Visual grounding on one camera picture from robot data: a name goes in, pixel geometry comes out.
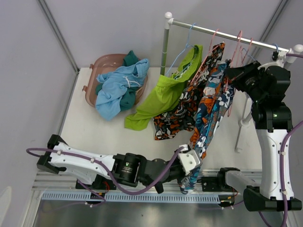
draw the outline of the lime green shirt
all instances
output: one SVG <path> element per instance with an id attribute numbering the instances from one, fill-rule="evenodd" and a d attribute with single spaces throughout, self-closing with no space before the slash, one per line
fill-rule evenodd
<path id="1" fill-rule="evenodd" d="M 187 81 L 195 75 L 202 60 L 202 46 L 195 45 L 178 67 L 181 72 L 188 64 L 188 68 L 182 76 L 172 74 L 170 77 L 160 75 L 156 87 L 147 96 L 144 102 L 136 108 L 136 113 L 125 118 L 125 127 L 133 130 L 143 130 L 147 127 L 149 120 L 161 113 L 174 109 L 178 103 Z"/>

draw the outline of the clothing rack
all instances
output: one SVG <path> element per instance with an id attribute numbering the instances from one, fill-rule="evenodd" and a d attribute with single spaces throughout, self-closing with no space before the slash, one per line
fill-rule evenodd
<path id="1" fill-rule="evenodd" d="M 167 46 L 168 46 L 168 41 L 169 41 L 169 29 L 171 25 L 177 25 L 180 27 L 185 27 L 185 28 L 192 28 L 192 30 L 195 31 L 199 31 L 199 32 L 203 32 L 203 33 L 207 33 L 207 34 L 215 34 L 215 30 L 212 29 L 208 29 L 205 27 L 200 27 L 200 26 L 192 26 L 191 24 L 188 23 L 184 23 L 178 20 L 175 20 L 172 17 L 172 13 L 170 12 L 166 12 L 165 13 L 165 29 L 164 29 L 164 38 L 163 38 L 163 47 L 162 47 L 162 59 L 161 59 L 161 70 L 160 70 L 160 74 L 164 75 L 165 74 L 165 66 L 166 66 L 166 56 L 167 56 Z M 223 32 L 217 32 L 215 34 L 218 37 L 222 37 L 222 38 L 226 38 L 226 39 L 230 39 L 230 40 L 234 40 L 234 41 L 238 41 L 240 40 L 241 43 L 244 44 L 250 44 L 250 39 L 247 38 L 238 38 L 236 35 L 230 35 L 227 33 L 223 33 Z M 276 51 L 277 47 L 275 45 L 271 45 L 271 44 L 267 44 L 264 42 L 260 42 L 260 41 L 252 41 L 251 45 L 256 46 L 256 47 L 260 47 L 260 48 L 266 48 L 272 51 Z M 281 48 L 278 47 L 278 50 L 280 52 L 286 52 L 289 53 L 291 52 L 292 49 L 286 49 L 286 48 Z"/>

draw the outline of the green garment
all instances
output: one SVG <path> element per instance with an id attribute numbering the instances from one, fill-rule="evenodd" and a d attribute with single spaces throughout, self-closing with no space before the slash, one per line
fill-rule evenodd
<path id="1" fill-rule="evenodd" d="M 187 85 L 187 81 L 195 75 L 199 69 L 202 60 L 202 46 L 195 45 L 178 67 L 181 72 L 188 64 L 189 67 L 184 71 L 181 77 L 174 79 L 160 75 L 156 87 L 147 96 L 145 101 L 137 107 L 137 113 L 131 114 L 125 118 L 125 127 L 133 130 L 143 130 L 147 127 L 149 120 L 161 113 L 174 109 L 178 103 L 182 91 Z"/>
<path id="2" fill-rule="evenodd" d="M 96 86 L 95 94 L 98 95 L 99 91 L 102 89 L 103 84 L 98 84 Z M 136 100 L 136 91 L 139 87 L 130 87 L 127 89 L 126 93 L 122 96 L 120 100 L 121 111 L 129 110 L 133 107 Z"/>
<path id="3" fill-rule="evenodd" d="M 123 65 L 122 66 L 131 66 L 135 65 L 139 59 L 137 56 L 134 54 L 133 51 L 130 51 L 123 59 Z"/>

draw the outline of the white drawstring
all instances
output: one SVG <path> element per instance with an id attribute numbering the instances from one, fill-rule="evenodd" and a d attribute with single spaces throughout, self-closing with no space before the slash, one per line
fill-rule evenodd
<path id="1" fill-rule="evenodd" d="M 127 77 L 123 77 L 123 78 L 125 78 L 125 79 L 126 79 L 126 81 L 127 81 L 127 83 L 128 83 L 128 88 L 130 88 L 130 87 L 131 87 L 130 82 L 136 83 L 136 84 L 137 84 L 139 87 L 141 87 L 141 84 L 139 84 L 137 81 L 128 80 L 128 78 L 127 78 Z"/>

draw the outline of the light blue cloth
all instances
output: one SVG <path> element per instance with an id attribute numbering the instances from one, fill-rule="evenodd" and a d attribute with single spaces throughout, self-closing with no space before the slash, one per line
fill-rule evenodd
<path id="1" fill-rule="evenodd" d="M 135 81 L 144 84 L 147 70 L 150 64 L 148 59 L 138 61 L 135 65 L 121 66 L 113 72 L 99 74 L 97 81 L 103 83 L 96 100 L 96 110 L 106 120 L 111 120 L 120 111 L 120 100 L 126 93 L 129 81 Z M 137 83 L 130 82 L 130 87 L 139 87 Z"/>

